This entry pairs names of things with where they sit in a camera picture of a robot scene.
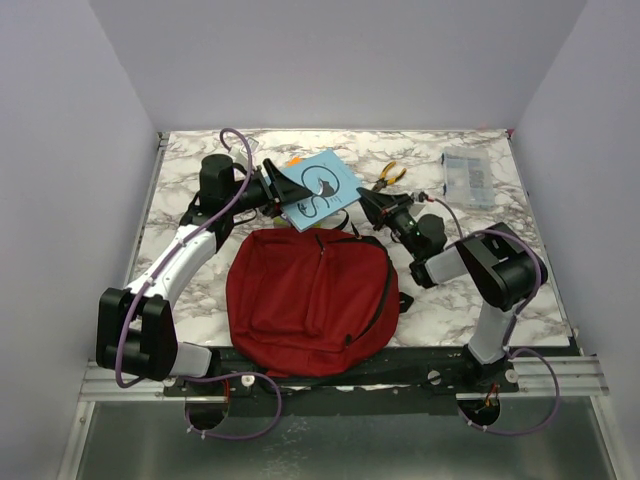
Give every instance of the white marble table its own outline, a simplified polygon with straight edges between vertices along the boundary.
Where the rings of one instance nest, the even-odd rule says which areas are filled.
[[[140,246],[136,274],[146,269],[165,249],[187,204],[198,189],[202,158],[219,149],[217,131],[175,132],[171,134],[149,217]],[[446,146],[481,147],[492,160],[496,207],[490,211],[455,208],[465,233],[506,222],[538,253],[531,212],[511,156],[504,131],[483,132],[353,132],[314,130],[247,130],[260,142],[257,158],[271,158],[282,167],[294,156],[310,156],[332,148],[370,186],[390,160],[408,169],[405,177],[387,192],[425,190],[442,193],[443,171],[439,157]],[[372,234],[358,204],[349,209],[352,220],[364,234]],[[445,219],[447,235],[456,238],[448,213],[437,204],[431,212]],[[207,346],[231,345],[226,315],[225,283],[229,266],[240,243],[250,231],[272,226],[271,219],[258,218],[237,227],[222,249],[193,278],[174,308],[180,341]],[[466,343],[474,329],[482,299],[470,278],[460,278],[430,290],[418,287],[409,273],[411,257],[395,244],[389,231],[374,233],[388,247],[398,271],[400,288],[413,295],[415,303],[400,316],[390,346],[454,346]],[[563,320],[551,282],[521,315],[512,345],[568,345],[568,325]]]

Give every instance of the blue card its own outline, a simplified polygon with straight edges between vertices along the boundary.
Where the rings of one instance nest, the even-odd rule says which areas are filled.
[[[309,157],[282,173],[313,192],[309,198],[282,207],[299,232],[360,198],[356,190],[362,186],[360,180],[333,150]]]

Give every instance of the backpack zipper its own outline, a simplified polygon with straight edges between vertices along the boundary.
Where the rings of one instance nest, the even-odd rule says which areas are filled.
[[[382,315],[382,310],[384,310],[384,305],[387,302],[387,297],[389,296],[389,290],[391,289],[391,280],[393,279],[393,269],[392,269],[393,265],[391,263],[391,258],[389,258],[389,253],[387,252],[387,249],[380,242],[378,242],[376,239],[372,237],[360,237],[360,238],[344,238],[341,240],[334,240],[329,243],[348,243],[348,242],[365,242],[368,245],[371,245],[383,250],[385,255],[387,256],[387,278],[384,284],[384,290],[382,291],[382,297],[380,298],[380,303],[378,303],[378,307],[376,308],[376,311],[374,312],[373,317],[371,318],[371,320],[369,320],[369,323],[367,323],[367,326],[364,328],[362,332],[360,332],[360,334],[356,338],[352,339],[351,335],[347,335],[345,339],[345,344],[347,347],[351,345],[353,342],[363,337],[376,324],[376,322],[380,318],[380,315]]]

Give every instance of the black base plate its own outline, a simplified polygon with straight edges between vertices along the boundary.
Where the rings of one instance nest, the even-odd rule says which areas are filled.
[[[231,347],[212,348],[219,355],[215,374],[231,372],[261,372],[251,360],[240,355]],[[570,339],[568,347],[540,347],[535,350],[544,356],[580,355],[577,345]],[[489,391],[492,383],[497,383],[500,392],[515,392],[517,385],[507,382],[504,372],[511,368],[505,362],[495,375],[480,382],[470,384],[461,377],[465,368],[461,347],[402,347],[385,348],[360,365],[340,375],[330,377],[287,377],[274,378],[281,389],[284,407],[283,415],[330,416],[330,415],[393,415],[407,413],[428,413],[431,415],[456,415],[457,393],[477,393]],[[428,379],[429,372],[437,371],[440,376],[436,385]],[[273,415],[276,396],[266,382],[257,380],[251,387],[244,387],[240,379],[231,383],[232,408],[229,415],[234,417],[268,417]],[[391,388],[371,389],[375,385],[394,385]],[[291,387],[307,387],[294,390]],[[179,380],[172,387],[165,388],[169,397],[194,397],[222,395],[221,384],[192,384]],[[226,403],[188,404],[198,412],[198,417],[206,418],[207,412],[226,409]]]

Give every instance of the gray wall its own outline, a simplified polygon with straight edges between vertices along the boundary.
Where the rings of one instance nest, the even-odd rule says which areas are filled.
[[[91,0],[155,125],[514,127],[584,0]]]
[[[640,3],[592,0],[515,134],[570,320],[640,452]],[[635,455],[640,473],[640,458]]]
[[[85,0],[0,2],[0,478],[57,474],[157,137]]]

